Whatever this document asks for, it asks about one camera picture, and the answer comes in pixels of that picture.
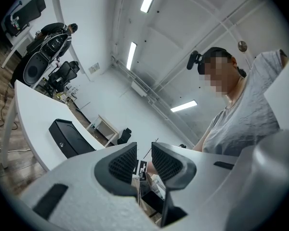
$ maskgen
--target table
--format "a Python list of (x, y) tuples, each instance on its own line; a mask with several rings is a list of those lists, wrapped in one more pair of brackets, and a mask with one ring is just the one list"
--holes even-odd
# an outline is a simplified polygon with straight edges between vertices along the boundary
[(31, 28), (28, 33), (22, 38), (20, 39), (15, 45), (13, 45), (13, 47), (11, 48), (11, 52), (10, 54), (7, 56), (7, 58), (5, 58), (1, 68), (4, 68), (7, 64), (7, 62), (9, 61), (9, 59), (11, 58), (11, 56), (14, 54), (14, 52), (19, 48), (19, 46), (26, 40), (29, 39), (30, 41), (33, 41), (35, 38), (35, 30), (34, 28)]
[(107, 127), (110, 128), (110, 130), (112, 130), (114, 132), (114, 135), (108, 140), (107, 144), (105, 145), (105, 147), (107, 147), (107, 145), (110, 144), (110, 142), (117, 136), (119, 135), (119, 131), (104, 117), (102, 117), (101, 115), (98, 115), (98, 117), (95, 119), (94, 122), (91, 122), (90, 125), (87, 126), (87, 130), (92, 126), (94, 125), (95, 126), (95, 129), (96, 130), (98, 128), (98, 126), (101, 124), (101, 123), (104, 123)]
[(4, 168), (8, 166), (9, 139), (16, 114), (18, 114), (24, 137), (33, 155), (46, 171), (54, 169), (67, 159), (48, 130), (57, 118), (72, 121), (79, 133), (94, 149), (105, 148), (83, 127), (67, 105), (51, 99), (17, 80), (15, 82), (15, 96), (4, 122), (1, 151)]

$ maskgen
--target ceiling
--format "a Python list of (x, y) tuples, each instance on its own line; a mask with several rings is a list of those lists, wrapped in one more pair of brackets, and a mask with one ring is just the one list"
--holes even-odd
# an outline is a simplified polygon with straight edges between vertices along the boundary
[(131, 42), (135, 42), (131, 71), (170, 107), (195, 100), (196, 107), (177, 115), (200, 138), (225, 108), (226, 100), (216, 97), (196, 68), (186, 69), (189, 55), (194, 49), (203, 53), (220, 46), (235, 55), (239, 66), (248, 72), (253, 56), (237, 49), (241, 36), (233, 25), (262, 1), (154, 0), (149, 12), (144, 13), (140, 11), (143, 0), (117, 0), (112, 53), (126, 64)]

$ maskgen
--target curved white desk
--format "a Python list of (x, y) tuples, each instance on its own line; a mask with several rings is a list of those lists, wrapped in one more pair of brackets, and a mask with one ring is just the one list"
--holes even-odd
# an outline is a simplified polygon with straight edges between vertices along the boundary
[(16, 81), (15, 96), (5, 119), (2, 137), (3, 148), (1, 153), (4, 168), (8, 166), (7, 153), (16, 114), (18, 114), (24, 137), (34, 156), (47, 171), (52, 170), (67, 159), (48, 130), (55, 119), (72, 121), (79, 133), (94, 149), (100, 150), (104, 148), (76, 119), (67, 105), (46, 97)]

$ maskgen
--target person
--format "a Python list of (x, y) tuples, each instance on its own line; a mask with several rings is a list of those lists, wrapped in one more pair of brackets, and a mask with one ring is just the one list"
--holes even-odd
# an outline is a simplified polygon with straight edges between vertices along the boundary
[(56, 32), (64, 32), (67, 34), (67, 36), (68, 36), (67, 41), (66, 41), (65, 45), (63, 46), (63, 48), (60, 50), (60, 53), (58, 55), (58, 57), (61, 57), (65, 54), (65, 52), (70, 47), (71, 41), (72, 41), (71, 35), (73, 33), (75, 33), (77, 31), (77, 29), (78, 29), (78, 26), (75, 23), (70, 24), (68, 26), (65, 25), (64, 23), (52, 23), (52, 24), (46, 25), (40, 31), (40, 33), (37, 34), (34, 41), (30, 45), (27, 46), (28, 53), (25, 55), (25, 57), (23, 57), (21, 59), (20, 63), (17, 65), (16, 69), (14, 70), (9, 86), (11, 88), (14, 88), (16, 80), (19, 80), (22, 83), (26, 84), (24, 81), (24, 78), (23, 78), (23, 73), (24, 73), (25, 67), (26, 67), (28, 61), (30, 60), (30, 58), (32, 57), (33, 53), (35, 53), (36, 50), (38, 50), (38, 48), (36, 48), (35, 46), (40, 45), (44, 41), (44, 39), (47, 35), (53, 34)]
[[(198, 72), (216, 92), (226, 95), (228, 105), (211, 121), (193, 150), (239, 156), (245, 147), (278, 132), (278, 122), (263, 94), (287, 61), (282, 50), (263, 52), (246, 75), (225, 49), (213, 47), (204, 53)], [(157, 173), (152, 162), (148, 172)]]

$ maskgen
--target wooden floor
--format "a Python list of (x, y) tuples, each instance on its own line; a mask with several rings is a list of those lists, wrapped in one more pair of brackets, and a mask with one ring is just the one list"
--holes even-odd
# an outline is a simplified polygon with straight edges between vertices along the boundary
[[(8, 83), (12, 77), (13, 70), (20, 62), (20, 58), (14, 54), (8, 61), (4, 69), (1, 68), (7, 55), (10, 53), (9, 47), (7, 47), (2, 40), (0, 40), (0, 112), (4, 106), (4, 95), (8, 88)], [(14, 96), (14, 90), (8, 88), (8, 100), (5, 107), (2, 110), (2, 116), (5, 118), (11, 100)], [(82, 116), (81, 113), (76, 111), (75, 106), (70, 105), (70, 109), (78, 119), (78, 121), (84, 126), (89, 125), (88, 121)], [(27, 144), (19, 120), (16, 117), (15, 120), (18, 129), (13, 130), (10, 138), (9, 151), (12, 150), (29, 150), (29, 145)], [(3, 124), (0, 114), (0, 125)], [(0, 148), (2, 146), (1, 137), (3, 133), (3, 126), (0, 128)], [(97, 131), (91, 132), (91, 134), (101, 143), (106, 144), (107, 140)], [(7, 169), (3, 169), (0, 163), (0, 183), (3, 184), (4, 188), (8, 189), (15, 195), (20, 194), (30, 183), (32, 183), (37, 178), (45, 174), (45, 170), (36, 161), (33, 153), (31, 151), (26, 152), (9, 152), (8, 153), (9, 166)]]

